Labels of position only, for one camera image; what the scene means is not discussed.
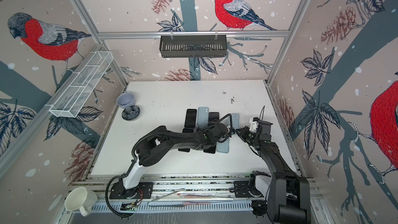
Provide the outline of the black uncased phone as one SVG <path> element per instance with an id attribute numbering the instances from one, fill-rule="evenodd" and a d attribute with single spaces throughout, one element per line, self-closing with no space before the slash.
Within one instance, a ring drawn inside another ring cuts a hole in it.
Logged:
<path id="1" fill-rule="evenodd" d="M 197 120 L 197 110 L 187 109 L 184 128 L 194 129 L 196 127 L 196 120 Z"/>
<path id="2" fill-rule="evenodd" d="M 219 121 L 219 112 L 209 112 L 208 126 L 213 125 Z"/>
<path id="3" fill-rule="evenodd" d="M 215 153 L 216 153 L 216 147 L 211 147 L 211 148 L 209 148 L 209 149 L 204 149 L 203 152 L 204 152 L 204 153 L 215 154 Z"/>

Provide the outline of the black phone from case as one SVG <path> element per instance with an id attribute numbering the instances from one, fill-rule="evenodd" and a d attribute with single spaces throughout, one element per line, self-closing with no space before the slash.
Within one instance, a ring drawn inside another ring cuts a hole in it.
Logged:
<path id="1" fill-rule="evenodd" d="M 193 133 L 194 130 L 193 130 L 193 129 L 184 128 L 182 132 L 183 132 L 183 133 Z M 178 151 L 181 151 L 181 152 L 190 152 L 190 149 L 189 149 L 189 148 L 179 148 Z"/>

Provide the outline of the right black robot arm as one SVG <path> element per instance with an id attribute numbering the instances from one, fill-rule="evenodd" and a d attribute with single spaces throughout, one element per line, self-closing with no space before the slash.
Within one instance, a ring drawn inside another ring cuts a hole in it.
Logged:
<path id="1" fill-rule="evenodd" d="M 310 224 L 311 201 L 309 182 L 287 165 L 279 147 L 272 142 L 271 126 L 267 121 L 257 127 L 236 129 L 237 136 L 253 147 L 265 161 L 270 174 L 253 171 L 249 185 L 253 195 L 262 194 L 264 200 L 252 201 L 255 216 L 267 216 L 272 223 Z"/>

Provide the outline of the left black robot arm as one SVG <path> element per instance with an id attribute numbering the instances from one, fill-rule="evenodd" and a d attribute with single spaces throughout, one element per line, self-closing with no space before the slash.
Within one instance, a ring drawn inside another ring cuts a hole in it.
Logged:
<path id="1" fill-rule="evenodd" d="M 161 125 L 144 135 L 132 148 L 132 163 L 127 172 L 114 176 L 108 182 L 105 189 L 107 207 L 122 219 L 131 217 L 132 214 L 116 211 L 109 202 L 109 188 L 115 179 L 118 180 L 114 184 L 117 192 L 125 193 L 128 190 L 137 192 L 140 179 L 146 169 L 158 163 L 170 150 L 192 149 L 215 152 L 218 143 L 224 143 L 234 134 L 232 120 L 232 114 L 227 114 L 214 124 L 195 128 L 190 133 L 172 132 Z"/>

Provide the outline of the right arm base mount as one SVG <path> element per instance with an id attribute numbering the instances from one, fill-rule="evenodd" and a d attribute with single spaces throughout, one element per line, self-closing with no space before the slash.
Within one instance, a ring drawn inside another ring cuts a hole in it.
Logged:
<path id="1" fill-rule="evenodd" d="M 230 193 L 234 193 L 236 198 L 264 198 L 266 199 L 271 190 L 272 182 L 269 180 L 260 181 L 260 191 L 256 188 L 256 183 L 251 181 L 235 181 L 233 187 L 229 189 Z"/>

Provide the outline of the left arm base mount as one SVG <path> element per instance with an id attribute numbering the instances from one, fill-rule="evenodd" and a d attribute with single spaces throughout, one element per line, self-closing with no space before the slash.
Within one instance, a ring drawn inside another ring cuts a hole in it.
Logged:
<path id="1" fill-rule="evenodd" d="M 118 181 L 112 185 L 109 198 L 112 200 L 150 199 L 152 190 L 153 183 L 139 183 L 135 188 L 125 189 L 123 182 Z"/>

